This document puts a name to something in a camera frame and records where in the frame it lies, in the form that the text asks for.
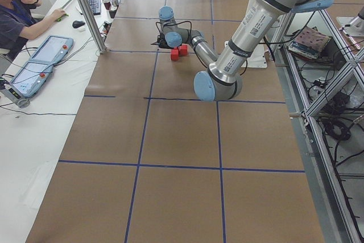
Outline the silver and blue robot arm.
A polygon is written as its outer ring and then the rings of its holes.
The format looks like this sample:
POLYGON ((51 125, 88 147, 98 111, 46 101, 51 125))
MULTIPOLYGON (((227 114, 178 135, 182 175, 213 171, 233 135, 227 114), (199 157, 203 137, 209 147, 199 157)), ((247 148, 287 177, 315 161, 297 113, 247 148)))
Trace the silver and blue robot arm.
POLYGON ((206 65, 206 71, 194 77, 194 91, 202 101, 229 100, 239 95, 242 78, 239 69, 279 16, 306 13, 330 7, 334 0, 254 0, 244 19, 227 46, 217 54, 208 45, 201 32, 178 27, 173 9, 163 6, 159 10, 161 26, 158 46, 173 49, 189 44, 197 57, 206 65))

